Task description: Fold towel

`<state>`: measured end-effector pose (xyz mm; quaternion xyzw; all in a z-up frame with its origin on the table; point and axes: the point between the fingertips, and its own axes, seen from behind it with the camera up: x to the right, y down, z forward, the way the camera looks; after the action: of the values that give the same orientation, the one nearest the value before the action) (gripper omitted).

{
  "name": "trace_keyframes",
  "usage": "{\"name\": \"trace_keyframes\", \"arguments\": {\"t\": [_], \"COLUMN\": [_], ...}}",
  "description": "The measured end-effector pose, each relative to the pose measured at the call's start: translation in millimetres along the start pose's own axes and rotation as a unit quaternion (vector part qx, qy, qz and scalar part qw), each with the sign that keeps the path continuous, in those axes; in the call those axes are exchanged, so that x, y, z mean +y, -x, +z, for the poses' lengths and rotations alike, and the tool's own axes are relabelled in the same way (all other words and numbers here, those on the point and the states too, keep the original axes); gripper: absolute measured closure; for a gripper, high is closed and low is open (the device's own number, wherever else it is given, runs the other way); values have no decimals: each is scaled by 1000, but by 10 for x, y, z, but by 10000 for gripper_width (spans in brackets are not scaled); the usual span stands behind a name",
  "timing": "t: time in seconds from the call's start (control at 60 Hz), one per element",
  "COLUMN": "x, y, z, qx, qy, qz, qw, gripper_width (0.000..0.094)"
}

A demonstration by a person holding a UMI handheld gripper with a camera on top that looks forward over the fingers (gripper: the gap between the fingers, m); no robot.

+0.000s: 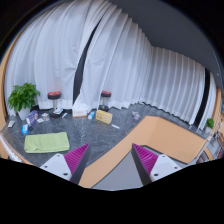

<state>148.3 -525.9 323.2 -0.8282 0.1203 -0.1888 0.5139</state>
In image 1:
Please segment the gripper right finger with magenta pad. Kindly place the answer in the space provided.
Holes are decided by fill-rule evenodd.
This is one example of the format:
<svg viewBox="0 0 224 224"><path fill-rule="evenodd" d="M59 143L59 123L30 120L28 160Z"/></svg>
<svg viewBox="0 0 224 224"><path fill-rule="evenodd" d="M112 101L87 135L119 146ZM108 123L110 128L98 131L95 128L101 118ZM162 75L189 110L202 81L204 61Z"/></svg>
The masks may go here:
<svg viewBox="0 0 224 224"><path fill-rule="evenodd" d="M167 155L156 155L137 144L132 144L131 154L143 185L181 170L181 167Z"/></svg>

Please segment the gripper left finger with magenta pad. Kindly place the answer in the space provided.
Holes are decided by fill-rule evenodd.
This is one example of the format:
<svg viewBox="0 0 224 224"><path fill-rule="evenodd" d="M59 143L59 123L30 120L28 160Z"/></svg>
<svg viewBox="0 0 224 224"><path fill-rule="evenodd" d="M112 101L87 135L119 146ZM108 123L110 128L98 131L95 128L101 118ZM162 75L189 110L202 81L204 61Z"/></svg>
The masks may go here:
<svg viewBox="0 0 224 224"><path fill-rule="evenodd" d="M41 169L72 183L79 184L90 152L90 144L85 144L66 154L57 153L45 162Z"/></svg>

